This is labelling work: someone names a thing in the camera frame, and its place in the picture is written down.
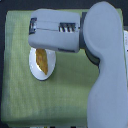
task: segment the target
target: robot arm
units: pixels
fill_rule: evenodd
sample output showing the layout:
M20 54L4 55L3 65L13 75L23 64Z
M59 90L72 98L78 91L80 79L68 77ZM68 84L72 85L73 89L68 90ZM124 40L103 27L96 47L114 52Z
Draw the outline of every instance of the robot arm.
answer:
M89 59L99 64L100 72L88 97L88 128L127 128L123 29L113 6L107 2L95 4L82 25L77 13L37 10L31 15L28 41L34 48L55 51L85 48Z

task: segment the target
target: green placemat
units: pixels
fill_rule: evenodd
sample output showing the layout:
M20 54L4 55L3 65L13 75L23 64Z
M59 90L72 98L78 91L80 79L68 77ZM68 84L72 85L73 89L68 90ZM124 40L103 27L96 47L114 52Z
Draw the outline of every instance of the green placemat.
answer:
M66 10L82 13L87 10ZM28 28L31 11L6 17L2 121L9 126L86 125L87 99L98 68L85 55L56 52L56 67L46 81L29 69Z

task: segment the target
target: green cloth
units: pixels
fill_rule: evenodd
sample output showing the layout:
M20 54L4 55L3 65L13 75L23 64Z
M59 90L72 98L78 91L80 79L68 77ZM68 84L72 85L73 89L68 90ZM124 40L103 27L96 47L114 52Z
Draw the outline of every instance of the green cloth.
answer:
M66 10L78 12L87 10ZM5 26L5 52L1 119L9 126L78 126L87 124L88 94L98 67L85 55L56 52L56 66L46 81L29 68L28 30L32 11L9 11Z

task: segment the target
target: dark background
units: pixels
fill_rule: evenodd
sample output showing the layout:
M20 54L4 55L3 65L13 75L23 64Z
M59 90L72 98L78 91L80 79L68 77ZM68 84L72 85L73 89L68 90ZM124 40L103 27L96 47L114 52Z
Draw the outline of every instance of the dark background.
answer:
M5 44L5 20L9 10L36 10L48 9L89 9L93 4L101 0L0 0L0 103L2 96L3 68L4 68L4 44ZM128 26L128 0L106 0L115 8L121 8L123 12L124 26Z

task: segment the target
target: white plate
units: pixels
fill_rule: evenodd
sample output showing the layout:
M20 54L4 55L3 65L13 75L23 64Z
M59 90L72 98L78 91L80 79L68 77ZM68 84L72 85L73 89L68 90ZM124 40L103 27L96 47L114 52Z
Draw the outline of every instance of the white plate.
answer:
M48 61L48 73L47 75L44 74L44 72L39 68L39 66L36 64L36 49L31 48L30 54L29 54L29 66L32 74L38 79L38 80L46 80L53 72L55 68L56 63L56 54L55 51L46 50L47 53L47 61Z

